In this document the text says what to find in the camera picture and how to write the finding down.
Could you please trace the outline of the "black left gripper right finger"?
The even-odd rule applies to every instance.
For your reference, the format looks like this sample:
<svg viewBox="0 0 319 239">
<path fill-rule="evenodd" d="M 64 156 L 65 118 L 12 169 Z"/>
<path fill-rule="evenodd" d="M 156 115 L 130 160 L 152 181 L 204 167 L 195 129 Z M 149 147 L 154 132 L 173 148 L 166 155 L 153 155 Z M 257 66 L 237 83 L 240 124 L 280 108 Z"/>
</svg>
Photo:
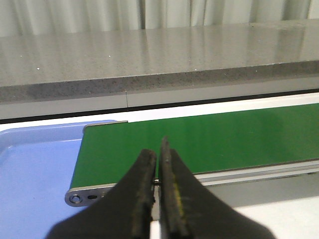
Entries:
<svg viewBox="0 0 319 239">
<path fill-rule="evenodd" d="M 159 158 L 163 239 L 273 239 L 265 226 L 212 194 L 163 138 Z"/>
</svg>

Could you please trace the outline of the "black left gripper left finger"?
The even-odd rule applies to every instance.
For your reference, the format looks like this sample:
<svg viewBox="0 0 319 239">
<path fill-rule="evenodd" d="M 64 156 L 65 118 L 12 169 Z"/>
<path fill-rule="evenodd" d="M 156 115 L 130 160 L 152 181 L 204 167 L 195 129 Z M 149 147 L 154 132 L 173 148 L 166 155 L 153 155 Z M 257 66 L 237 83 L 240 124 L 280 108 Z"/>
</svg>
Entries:
<svg viewBox="0 0 319 239">
<path fill-rule="evenodd" d="M 48 239 L 148 239 L 154 203 L 156 153 L 143 149 L 102 199 L 56 224 Z"/>
</svg>

